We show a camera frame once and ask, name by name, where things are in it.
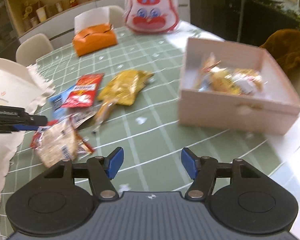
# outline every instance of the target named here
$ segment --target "red and white bag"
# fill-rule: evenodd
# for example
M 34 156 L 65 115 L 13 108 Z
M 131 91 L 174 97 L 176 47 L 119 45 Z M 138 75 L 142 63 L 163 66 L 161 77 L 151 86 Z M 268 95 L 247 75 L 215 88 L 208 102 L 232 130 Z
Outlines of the red and white bag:
M 179 23 L 178 0 L 125 0 L 125 24 L 139 33 L 165 33 Z

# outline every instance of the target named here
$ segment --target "blue snack bag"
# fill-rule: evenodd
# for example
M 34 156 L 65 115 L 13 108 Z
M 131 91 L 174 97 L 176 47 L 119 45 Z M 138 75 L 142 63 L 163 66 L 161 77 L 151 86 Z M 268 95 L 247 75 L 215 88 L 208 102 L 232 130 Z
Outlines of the blue snack bag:
M 61 108 L 63 103 L 68 98 L 70 92 L 73 90 L 75 85 L 69 87 L 67 90 L 58 93 L 55 96 L 48 98 L 49 102 L 52 104 L 53 118 L 57 120 L 63 120 L 67 114 L 67 108 Z

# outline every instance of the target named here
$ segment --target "orange package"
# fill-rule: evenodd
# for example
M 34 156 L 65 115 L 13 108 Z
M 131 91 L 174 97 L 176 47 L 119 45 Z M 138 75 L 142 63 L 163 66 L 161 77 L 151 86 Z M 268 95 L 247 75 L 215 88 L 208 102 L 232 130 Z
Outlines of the orange package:
M 72 40 L 78 57 L 118 44 L 110 23 L 91 26 L 80 31 Z

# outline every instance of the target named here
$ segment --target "yellow snack bag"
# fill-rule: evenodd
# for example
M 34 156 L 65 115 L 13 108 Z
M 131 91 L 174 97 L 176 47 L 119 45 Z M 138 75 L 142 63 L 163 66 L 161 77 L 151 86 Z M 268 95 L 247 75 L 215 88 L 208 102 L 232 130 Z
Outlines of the yellow snack bag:
M 236 68 L 234 70 L 234 73 L 240 74 L 244 78 L 247 78 L 250 81 L 252 81 L 259 91 L 263 90 L 262 77 L 258 70 L 247 69 L 247 68 Z
M 116 98 L 117 104 L 131 106 L 137 93 L 146 85 L 153 73 L 142 70 L 124 70 L 112 79 L 101 91 L 98 100 Z
M 231 73 L 226 68 L 214 67 L 210 70 L 210 81 L 213 90 L 240 95 L 241 89 L 231 80 Z

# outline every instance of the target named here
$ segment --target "white chair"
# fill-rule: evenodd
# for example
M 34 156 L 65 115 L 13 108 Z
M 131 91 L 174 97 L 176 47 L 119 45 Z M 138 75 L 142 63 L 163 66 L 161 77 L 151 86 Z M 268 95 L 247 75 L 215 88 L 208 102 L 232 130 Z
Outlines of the white chair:
M 35 64 L 35 61 L 53 51 L 46 35 L 39 33 L 24 41 L 16 52 L 16 62 L 23 66 Z
M 110 22 L 114 28 L 124 26 L 124 10 L 117 5 L 94 8 L 74 18 L 74 34 L 90 26 Z

